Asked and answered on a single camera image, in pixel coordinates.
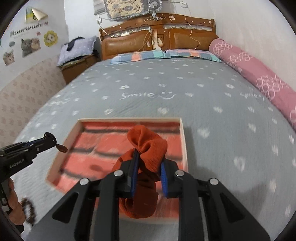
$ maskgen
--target bedspread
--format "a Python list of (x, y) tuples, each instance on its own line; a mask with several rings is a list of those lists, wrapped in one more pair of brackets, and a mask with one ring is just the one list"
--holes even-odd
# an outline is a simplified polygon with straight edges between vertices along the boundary
[[(225, 63), (201, 59), (102, 61), (48, 101), (16, 141), (53, 133), (79, 118), (182, 117), (189, 172), (218, 178), (274, 240), (296, 210), (295, 131), (254, 86)], [(55, 149), (13, 177), (40, 220), (63, 196), (45, 183)], [(120, 221), (121, 240), (177, 240), (178, 223)]]

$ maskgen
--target finger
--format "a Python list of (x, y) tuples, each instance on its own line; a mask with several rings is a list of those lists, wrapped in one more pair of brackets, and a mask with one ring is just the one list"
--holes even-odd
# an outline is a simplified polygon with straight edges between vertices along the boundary
[(12, 210), (8, 217), (15, 225), (21, 225), (24, 223), (25, 214), (22, 211), (22, 206), (20, 203), (17, 205), (16, 209)]
[(8, 178), (8, 186), (10, 189), (15, 188), (15, 183), (13, 182), (13, 180), (11, 178)]
[(16, 194), (15, 190), (11, 190), (10, 195), (9, 195), (9, 197), (8, 197), (8, 205), (9, 205), (12, 209), (16, 209), (18, 203), (19, 203), (19, 202), (18, 202), (17, 194)]

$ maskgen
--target orange sock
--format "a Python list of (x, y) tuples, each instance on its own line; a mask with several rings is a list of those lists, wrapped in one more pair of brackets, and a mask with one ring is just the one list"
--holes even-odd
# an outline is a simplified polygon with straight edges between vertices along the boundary
[[(128, 140), (138, 150), (143, 162), (139, 163), (136, 191), (133, 198), (120, 198), (119, 208), (130, 218), (148, 218), (156, 210), (160, 164), (167, 152), (167, 141), (145, 126), (137, 125), (128, 132)], [(133, 158), (134, 149), (123, 154), (112, 171), (120, 169), (123, 161)]]

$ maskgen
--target silver screw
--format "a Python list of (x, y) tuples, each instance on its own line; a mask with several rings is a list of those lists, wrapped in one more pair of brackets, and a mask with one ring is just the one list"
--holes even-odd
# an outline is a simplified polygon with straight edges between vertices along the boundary
[(211, 178), (210, 179), (210, 184), (217, 185), (218, 183), (219, 183), (219, 181), (216, 178)]
[(119, 176), (121, 176), (123, 174), (123, 171), (122, 170), (116, 170), (115, 172), (114, 172), (114, 176), (116, 176), (116, 177), (119, 177)]
[(184, 176), (184, 172), (183, 172), (182, 170), (177, 170), (177, 171), (175, 172), (175, 174), (176, 174), (177, 177), (182, 177), (182, 176)]
[(79, 181), (79, 183), (80, 183), (81, 185), (86, 185), (86, 184), (88, 184), (88, 182), (89, 182), (89, 180), (88, 180), (87, 178), (82, 178), (82, 179), (80, 179), (80, 181)]

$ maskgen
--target headboard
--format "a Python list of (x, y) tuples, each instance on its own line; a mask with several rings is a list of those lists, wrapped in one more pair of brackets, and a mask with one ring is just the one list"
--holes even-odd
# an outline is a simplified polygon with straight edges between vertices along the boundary
[(169, 13), (159, 13), (155, 18), (140, 16), (99, 31), (103, 60), (147, 50), (209, 50), (211, 42), (218, 38), (214, 19)]

